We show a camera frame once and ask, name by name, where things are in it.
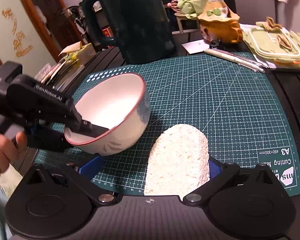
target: pitcher handle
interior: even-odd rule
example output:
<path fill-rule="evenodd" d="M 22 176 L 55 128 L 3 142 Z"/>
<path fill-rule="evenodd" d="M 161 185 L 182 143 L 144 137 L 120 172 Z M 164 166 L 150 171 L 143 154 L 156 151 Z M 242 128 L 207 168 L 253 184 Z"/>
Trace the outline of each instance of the pitcher handle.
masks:
<path fill-rule="evenodd" d="M 232 40 L 231 43 L 239 43 L 243 40 L 243 34 L 242 34 L 242 30 L 240 28 L 237 27 L 238 22 L 237 21 L 233 21 L 231 23 L 231 28 L 234 29 L 237 32 L 237 39 L 236 40 Z"/>
<path fill-rule="evenodd" d="M 107 45 L 107 46 L 118 46 L 114 37 L 106 37 L 102 33 L 102 30 L 100 29 L 100 26 L 97 21 L 97 17 L 92 9 L 93 4 L 96 1 L 99 1 L 99 0 L 83 0 L 81 3 L 82 9 L 86 16 L 85 20 L 89 26 L 89 31 L 93 32 L 94 36 L 97 38 L 97 40 L 101 44 Z"/>

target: hand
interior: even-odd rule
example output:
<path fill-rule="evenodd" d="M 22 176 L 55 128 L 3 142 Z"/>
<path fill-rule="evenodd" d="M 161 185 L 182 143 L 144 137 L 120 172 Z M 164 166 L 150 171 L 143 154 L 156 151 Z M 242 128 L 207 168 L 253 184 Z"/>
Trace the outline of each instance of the hand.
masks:
<path fill-rule="evenodd" d="M 27 145 L 27 138 L 23 132 L 16 134 L 17 146 L 5 136 L 0 134 L 0 174 L 5 172 L 10 161 L 16 161 L 19 158 L 20 151 L 24 150 Z"/>

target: ms logo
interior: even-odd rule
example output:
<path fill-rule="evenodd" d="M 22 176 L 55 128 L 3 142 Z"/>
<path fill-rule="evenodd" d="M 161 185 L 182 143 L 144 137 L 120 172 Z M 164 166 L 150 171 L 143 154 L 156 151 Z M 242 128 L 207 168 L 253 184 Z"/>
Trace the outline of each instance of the ms logo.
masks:
<path fill-rule="evenodd" d="M 291 185 L 293 183 L 293 167 L 286 169 L 280 178 L 280 181 L 285 185 Z"/>

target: pen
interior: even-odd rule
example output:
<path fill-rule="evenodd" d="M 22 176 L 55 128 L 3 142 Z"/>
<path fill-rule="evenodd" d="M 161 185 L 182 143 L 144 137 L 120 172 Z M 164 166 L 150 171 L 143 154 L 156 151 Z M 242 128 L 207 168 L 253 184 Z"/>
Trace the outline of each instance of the pen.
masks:
<path fill-rule="evenodd" d="M 219 51 L 219 52 L 221 52 L 221 53 L 225 53 L 225 54 L 228 54 L 228 55 L 231 55 L 231 56 L 240 58 L 240 59 L 242 59 L 242 60 L 245 60 L 245 61 L 248 61 L 248 62 L 250 62 L 250 63 L 253 63 L 253 64 L 255 64 L 255 65 L 259 66 L 259 67 L 266 67 L 266 68 L 268 68 L 268 65 L 262 64 L 262 63 L 260 63 L 260 62 L 255 61 L 255 60 L 249 59 L 249 58 L 247 58 L 247 57 L 243 57 L 243 56 L 240 56 L 240 55 L 236 55 L 236 54 L 233 54 L 233 53 L 230 53 L 230 52 L 228 52 L 228 51 L 221 50 L 221 49 L 213 48 L 213 50 L 216 50 L 216 51 Z"/>
<path fill-rule="evenodd" d="M 223 52 L 220 52 L 220 51 L 216 51 L 216 50 L 213 50 L 213 49 L 206 49 L 204 52 L 209 54 L 209 55 L 219 57 L 219 58 L 223 58 L 225 60 L 237 63 L 240 66 L 246 67 L 246 68 L 248 68 L 248 69 L 250 69 L 254 72 L 262 72 L 262 73 L 265 72 L 262 68 L 260 68 L 256 64 L 253 64 L 251 62 L 248 62 L 246 60 L 238 58 L 237 56 L 232 56 L 232 55 L 229 55 L 229 54 L 226 54 L 226 53 L 223 53 Z"/>

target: metal screw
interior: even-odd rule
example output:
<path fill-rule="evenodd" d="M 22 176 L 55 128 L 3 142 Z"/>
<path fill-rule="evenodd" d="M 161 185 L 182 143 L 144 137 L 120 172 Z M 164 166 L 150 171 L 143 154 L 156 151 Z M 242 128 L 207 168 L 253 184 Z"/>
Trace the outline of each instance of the metal screw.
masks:
<path fill-rule="evenodd" d="M 108 203 L 114 200 L 114 196 L 110 194 L 102 194 L 98 197 L 98 200 L 103 202 L 103 203 Z"/>
<path fill-rule="evenodd" d="M 189 194 L 186 195 L 186 199 L 190 202 L 198 202 L 201 200 L 201 196 L 198 194 Z"/>

